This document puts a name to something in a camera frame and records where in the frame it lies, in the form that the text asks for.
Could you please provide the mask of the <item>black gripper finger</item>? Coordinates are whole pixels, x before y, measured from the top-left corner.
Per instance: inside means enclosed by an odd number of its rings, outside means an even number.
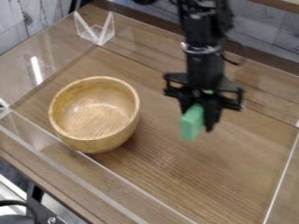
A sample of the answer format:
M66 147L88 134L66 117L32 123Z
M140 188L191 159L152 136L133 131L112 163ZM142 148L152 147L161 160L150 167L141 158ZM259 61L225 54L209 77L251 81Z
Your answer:
M179 102L183 113L185 113L189 107L196 103L196 101L192 99L180 99Z
M205 126L205 131L211 132L213 130L215 124L220 120L220 115L221 115L221 101L219 98L209 98L205 100L204 105L204 126Z

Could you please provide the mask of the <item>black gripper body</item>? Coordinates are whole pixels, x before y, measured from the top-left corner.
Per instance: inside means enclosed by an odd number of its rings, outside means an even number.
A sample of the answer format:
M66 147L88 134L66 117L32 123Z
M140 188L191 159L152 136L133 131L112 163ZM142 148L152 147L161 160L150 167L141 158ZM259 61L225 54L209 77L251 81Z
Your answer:
M221 101L224 109L240 111L243 109L244 88L225 75L223 45L192 46L181 42L185 54L187 70L184 73L165 73L165 87L162 94L175 98L191 93L200 95L203 91L212 90L215 98Z

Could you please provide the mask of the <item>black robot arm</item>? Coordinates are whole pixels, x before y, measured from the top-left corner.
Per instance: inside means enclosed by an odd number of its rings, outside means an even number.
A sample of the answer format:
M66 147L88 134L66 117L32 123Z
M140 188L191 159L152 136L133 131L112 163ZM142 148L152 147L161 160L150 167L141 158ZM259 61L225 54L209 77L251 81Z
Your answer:
M184 32L181 50L187 69L165 73L162 94L175 98L188 114L200 110L195 118L208 132L220 121L221 111L243 109L245 89L225 75L224 56L227 32L233 27L229 0L173 0Z

